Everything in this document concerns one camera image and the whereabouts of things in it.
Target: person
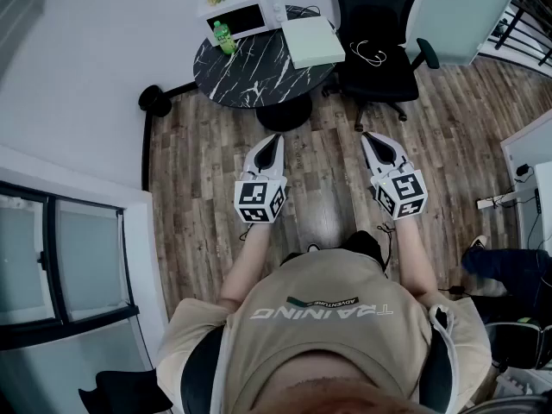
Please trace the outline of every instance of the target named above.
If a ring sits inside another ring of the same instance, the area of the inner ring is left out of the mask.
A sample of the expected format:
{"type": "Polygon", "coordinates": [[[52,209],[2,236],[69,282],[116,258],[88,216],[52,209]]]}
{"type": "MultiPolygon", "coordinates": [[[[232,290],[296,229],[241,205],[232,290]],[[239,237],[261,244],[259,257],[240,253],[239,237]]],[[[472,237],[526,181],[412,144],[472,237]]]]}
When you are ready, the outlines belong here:
{"type": "Polygon", "coordinates": [[[541,326],[552,324],[552,259],[544,250],[487,250],[487,237],[477,236],[462,256],[472,274],[502,282],[510,296],[475,298],[486,322],[534,317],[541,326]]]}
{"type": "MultiPolygon", "coordinates": [[[[458,412],[491,364],[485,328],[470,298],[452,302],[438,291],[415,218],[395,229],[400,284],[384,275],[367,232],[292,257],[260,280],[271,225],[255,224],[216,303],[187,298],[174,312],[160,347],[161,389],[186,414],[195,414],[195,392],[206,386],[211,413],[429,412],[417,402],[439,308],[458,367],[447,412],[458,412]],[[203,354],[204,366],[187,373],[223,325],[220,353],[203,354]],[[215,365],[214,382],[204,384],[215,365]]],[[[440,382],[430,384],[440,391],[440,382]]]]}

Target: black sneaker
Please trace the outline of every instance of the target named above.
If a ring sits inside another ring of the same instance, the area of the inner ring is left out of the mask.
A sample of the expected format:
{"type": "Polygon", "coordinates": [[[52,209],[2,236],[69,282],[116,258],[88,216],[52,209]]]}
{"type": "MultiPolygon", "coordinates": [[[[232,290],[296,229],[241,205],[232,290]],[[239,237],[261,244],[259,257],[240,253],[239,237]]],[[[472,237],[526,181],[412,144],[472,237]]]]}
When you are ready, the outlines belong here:
{"type": "Polygon", "coordinates": [[[486,236],[479,235],[472,241],[472,245],[470,245],[469,247],[486,248],[486,240],[487,240],[486,236]]]}

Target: door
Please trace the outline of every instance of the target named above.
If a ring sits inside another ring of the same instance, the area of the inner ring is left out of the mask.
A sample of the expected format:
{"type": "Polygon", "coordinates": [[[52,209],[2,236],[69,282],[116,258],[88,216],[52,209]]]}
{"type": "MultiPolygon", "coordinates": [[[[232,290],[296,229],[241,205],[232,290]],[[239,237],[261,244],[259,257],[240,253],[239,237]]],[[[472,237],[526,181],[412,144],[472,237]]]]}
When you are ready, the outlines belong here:
{"type": "Polygon", "coordinates": [[[467,65],[477,55],[511,0],[419,0],[413,8],[406,52],[419,52],[416,38],[435,49],[442,64],[467,65]]]}

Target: window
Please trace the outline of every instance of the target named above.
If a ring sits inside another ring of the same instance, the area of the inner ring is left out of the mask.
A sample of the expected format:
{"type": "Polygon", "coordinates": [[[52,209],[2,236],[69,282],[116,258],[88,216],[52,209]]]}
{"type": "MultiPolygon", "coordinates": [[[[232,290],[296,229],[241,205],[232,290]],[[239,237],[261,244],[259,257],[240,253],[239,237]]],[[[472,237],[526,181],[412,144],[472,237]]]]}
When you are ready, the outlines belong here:
{"type": "Polygon", "coordinates": [[[122,209],[0,183],[0,349],[137,314],[122,209]]]}

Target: railing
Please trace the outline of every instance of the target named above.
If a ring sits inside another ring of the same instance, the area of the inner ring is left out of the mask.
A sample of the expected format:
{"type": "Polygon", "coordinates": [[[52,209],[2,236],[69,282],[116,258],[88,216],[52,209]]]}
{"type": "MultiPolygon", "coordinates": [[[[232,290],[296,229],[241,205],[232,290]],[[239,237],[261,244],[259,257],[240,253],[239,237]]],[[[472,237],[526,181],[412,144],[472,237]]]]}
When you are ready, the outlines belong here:
{"type": "Polygon", "coordinates": [[[505,12],[511,21],[501,20],[488,40],[497,50],[508,47],[536,60],[539,66],[552,67],[552,0],[512,0],[511,6],[517,8],[515,14],[505,12]]]}

